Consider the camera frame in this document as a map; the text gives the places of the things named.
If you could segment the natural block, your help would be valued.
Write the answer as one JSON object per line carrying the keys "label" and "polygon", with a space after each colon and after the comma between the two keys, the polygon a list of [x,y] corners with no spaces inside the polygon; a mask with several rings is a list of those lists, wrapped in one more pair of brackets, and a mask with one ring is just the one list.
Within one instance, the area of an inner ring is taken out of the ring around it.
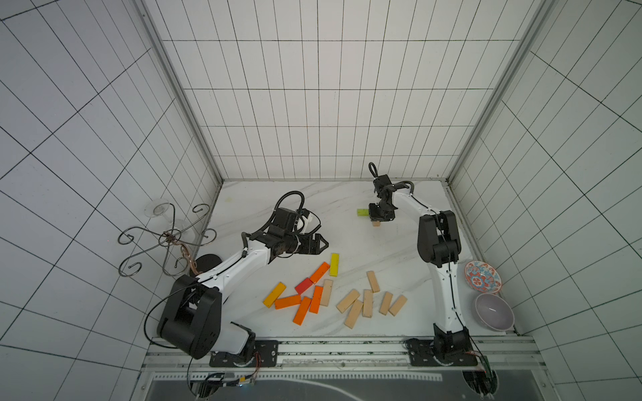
{"label": "natural block", "polygon": [[324,281],[322,297],[320,299],[320,305],[323,307],[329,306],[333,284],[334,284],[334,281],[331,279],[326,279]]}
{"label": "natural block", "polygon": [[392,314],[393,316],[396,316],[401,309],[403,309],[404,305],[407,303],[407,298],[404,295],[399,295],[399,297],[395,300],[393,304],[389,307],[389,313]]}
{"label": "natural block", "polygon": [[369,281],[369,285],[370,285],[371,291],[374,292],[374,293],[379,292],[381,290],[381,288],[380,288],[379,282],[378,282],[378,280],[376,278],[376,274],[373,271],[368,271],[368,272],[366,272],[366,275],[368,277],[368,281]]}
{"label": "natural block", "polygon": [[388,314],[391,307],[392,299],[393,299],[393,294],[391,292],[384,293],[383,298],[381,300],[381,306],[379,309],[380,314],[384,316]]}
{"label": "natural block", "polygon": [[374,293],[372,290],[364,290],[362,316],[372,318],[373,316]]}

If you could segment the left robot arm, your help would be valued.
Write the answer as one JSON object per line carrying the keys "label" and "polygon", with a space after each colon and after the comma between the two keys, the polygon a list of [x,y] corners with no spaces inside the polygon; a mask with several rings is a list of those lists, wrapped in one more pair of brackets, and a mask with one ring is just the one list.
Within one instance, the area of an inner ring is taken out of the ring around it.
{"label": "left robot arm", "polygon": [[267,222],[242,234],[242,250],[194,277],[179,277],[162,299],[157,325],[164,349],[178,349],[194,359],[222,354],[249,363],[256,352],[256,334],[233,322],[223,304],[240,285],[279,257],[319,255],[329,247],[319,234],[321,220],[304,207],[305,196],[291,190],[277,201]]}

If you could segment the orange block upper diagonal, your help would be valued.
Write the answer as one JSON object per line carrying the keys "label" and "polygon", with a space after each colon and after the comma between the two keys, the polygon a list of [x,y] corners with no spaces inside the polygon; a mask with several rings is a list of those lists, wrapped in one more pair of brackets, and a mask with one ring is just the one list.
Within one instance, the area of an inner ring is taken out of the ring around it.
{"label": "orange block upper diagonal", "polygon": [[317,270],[309,277],[312,283],[317,283],[330,269],[330,265],[327,262],[323,262]]}

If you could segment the yellow-green block upper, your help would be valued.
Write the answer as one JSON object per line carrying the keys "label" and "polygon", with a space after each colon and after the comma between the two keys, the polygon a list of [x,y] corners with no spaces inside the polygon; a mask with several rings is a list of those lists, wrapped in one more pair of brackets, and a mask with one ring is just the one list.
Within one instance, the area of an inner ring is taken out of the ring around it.
{"label": "yellow-green block upper", "polygon": [[337,277],[339,275],[339,254],[338,253],[333,253],[331,255],[329,275],[331,277]]}

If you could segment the natural block beside orange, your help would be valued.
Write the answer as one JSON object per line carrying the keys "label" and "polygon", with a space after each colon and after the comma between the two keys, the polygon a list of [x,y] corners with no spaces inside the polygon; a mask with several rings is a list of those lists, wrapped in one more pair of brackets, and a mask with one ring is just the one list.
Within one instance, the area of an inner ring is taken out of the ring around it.
{"label": "natural block beside orange", "polygon": [[322,297],[320,299],[320,305],[323,307],[329,306],[333,284],[334,284],[334,281],[331,279],[326,279],[324,281]]}

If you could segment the red wooden block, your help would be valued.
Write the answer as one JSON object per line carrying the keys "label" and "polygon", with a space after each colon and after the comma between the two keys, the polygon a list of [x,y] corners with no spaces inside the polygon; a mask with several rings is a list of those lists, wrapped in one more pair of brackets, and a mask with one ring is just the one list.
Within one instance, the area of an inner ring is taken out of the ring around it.
{"label": "red wooden block", "polygon": [[308,289],[310,289],[313,285],[314,285],[314,282],[309,277],[306,277],[306,279],[302,280],[302,282],[300,282],[295,287],[295,291],[297,292],[297,294],[302,295]]}

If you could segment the yellow-orange wooden block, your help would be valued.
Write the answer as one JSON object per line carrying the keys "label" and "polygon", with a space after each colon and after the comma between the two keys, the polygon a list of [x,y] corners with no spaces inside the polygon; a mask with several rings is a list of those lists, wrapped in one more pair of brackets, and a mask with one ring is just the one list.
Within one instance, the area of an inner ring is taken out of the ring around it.
{"label": "yellow-orange wooden block", "polygon": [[286,290],[287,286],[283,284],[282,282],[279,282],[274,289],[270,292],[267,297],[265,297],[263,301],[263,305],[267,308],[272,307],[276,300],[283,294],[283,292]]}

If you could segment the orange block upright middle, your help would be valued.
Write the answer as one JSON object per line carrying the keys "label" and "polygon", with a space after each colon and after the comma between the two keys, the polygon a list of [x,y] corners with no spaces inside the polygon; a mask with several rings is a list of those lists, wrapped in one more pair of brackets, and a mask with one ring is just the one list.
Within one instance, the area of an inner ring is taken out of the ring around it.
{"label": "orange block upright middle", "polygon": [[317,314],[319,312],[323,292],[324,292],[324,288],[321,286],[316,286],[314,288],[314,294],[312,297],[312,302],[309,307],[309,312],[314,314]]}

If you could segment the orange block lying horizontal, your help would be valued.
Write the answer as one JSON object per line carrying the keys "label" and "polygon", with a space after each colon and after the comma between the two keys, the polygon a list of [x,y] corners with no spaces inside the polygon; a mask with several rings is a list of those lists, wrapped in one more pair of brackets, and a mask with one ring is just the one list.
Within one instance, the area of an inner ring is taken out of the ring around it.
{"label": "orange block lying horizontal", "polygon": [[297,295],[293,295],[289,297],[281,297],[277,299],[274,302],[274,307],[276,310],[280,310],[287,307],[294,307],[299,304],[301,304],[301,297],[299,296],[299,294],[297,294]]}

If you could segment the dark oval stand base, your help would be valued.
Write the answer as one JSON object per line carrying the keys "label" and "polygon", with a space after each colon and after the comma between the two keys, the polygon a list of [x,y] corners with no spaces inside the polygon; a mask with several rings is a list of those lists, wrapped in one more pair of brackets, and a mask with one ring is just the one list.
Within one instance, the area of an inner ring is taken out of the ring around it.
{"label": "dark oval stand base", "polygon": [[210,270],[218,267],[222,263],[222,259],[215,254],[205,254],[196,260],[196,275],[209,272]]}

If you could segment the patterned red blue plate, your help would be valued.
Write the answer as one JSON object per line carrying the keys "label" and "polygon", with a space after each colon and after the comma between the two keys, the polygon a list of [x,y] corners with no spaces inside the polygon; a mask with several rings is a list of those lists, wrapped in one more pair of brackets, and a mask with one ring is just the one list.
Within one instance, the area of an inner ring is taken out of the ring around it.
{"label": "patterned red blue plate", "polygon": [[481,293],[497,294],[503,286],[498,271],[486,262],[468,262],[464,267],[464,275],[467,284]]}

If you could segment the lilac bowl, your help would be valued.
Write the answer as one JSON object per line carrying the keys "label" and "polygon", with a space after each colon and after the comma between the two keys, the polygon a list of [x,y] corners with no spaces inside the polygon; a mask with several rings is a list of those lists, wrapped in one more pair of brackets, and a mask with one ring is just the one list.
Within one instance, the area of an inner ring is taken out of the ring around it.
{"label": "lilac bowl", "polygon": [[482,293],[474,302],[477,318],[489,329],[497,332],[510,330],[515,317],[511,307],[501,298],[494,294]]}

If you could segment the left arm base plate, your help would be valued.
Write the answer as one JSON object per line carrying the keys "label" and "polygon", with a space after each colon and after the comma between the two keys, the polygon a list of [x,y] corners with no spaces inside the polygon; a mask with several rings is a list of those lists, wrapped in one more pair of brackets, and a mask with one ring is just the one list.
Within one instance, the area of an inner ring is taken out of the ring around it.
{"label": "left arm base plate", "polygon": [[240,354],[212,352],[209,366],[212,368],[272,368],[277,365],[279,341],[254,340]]}

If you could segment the aluminium mounting rail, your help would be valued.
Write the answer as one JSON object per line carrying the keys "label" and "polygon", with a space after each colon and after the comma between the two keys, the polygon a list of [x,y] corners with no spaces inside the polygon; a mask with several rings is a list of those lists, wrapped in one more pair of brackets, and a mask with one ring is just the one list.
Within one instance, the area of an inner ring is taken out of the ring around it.
{"label": "aluminium mounting rail", "polygon": [[473,351],[438,363],[430,339],[395,337],[285,338],[258,341],[259,355],[247,363],[221,354],[192,359],[181,351],[150,347],[142,371],[154,379],[227,380],[256,374],[269,379],[425,379],[442,371],[536,370],[545,366],[529,337],[478,337]]}

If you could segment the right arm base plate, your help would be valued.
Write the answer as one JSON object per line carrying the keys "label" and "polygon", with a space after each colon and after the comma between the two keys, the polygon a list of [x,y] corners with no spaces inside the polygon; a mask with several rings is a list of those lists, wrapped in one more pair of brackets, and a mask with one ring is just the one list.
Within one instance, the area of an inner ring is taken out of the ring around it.
{"label": "right arm base plate", "polygon": [[404,346],[413,367],[473,368],[478,365],[470,339],[456,340],[454,344],[442,339],[407,339]]}

